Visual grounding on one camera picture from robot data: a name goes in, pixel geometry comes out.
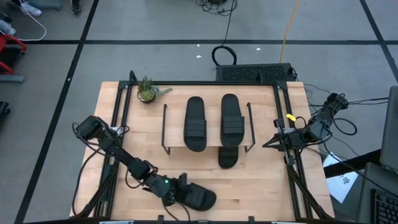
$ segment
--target black keyboard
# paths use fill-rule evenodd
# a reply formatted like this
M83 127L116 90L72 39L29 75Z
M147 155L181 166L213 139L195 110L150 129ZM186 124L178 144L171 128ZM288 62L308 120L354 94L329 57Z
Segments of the black keyboard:
M398 224L398 199L372 189L371 218L376 224Z

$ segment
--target white cord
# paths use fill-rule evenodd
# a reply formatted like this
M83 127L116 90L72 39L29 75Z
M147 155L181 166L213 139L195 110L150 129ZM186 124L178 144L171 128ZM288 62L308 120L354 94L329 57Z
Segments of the white cord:
M41 38L39 38L39 39L28 39L28 40L18 39L18 40L21 40L21 41L39 41L39 40L44 39L45 35L47 34L47 29L46 29L41 23L39 23L39 22L28 12L28 10L26 10L25 5L24 5L24 3L22 2L22 0L19 0L19 2L21 3L21 7L24 8L25 12L30 16L30 18L32 18L38 25L40 25L41 27L43 27L43 29L44 29L44 34L43 34L43 36L42 36Z

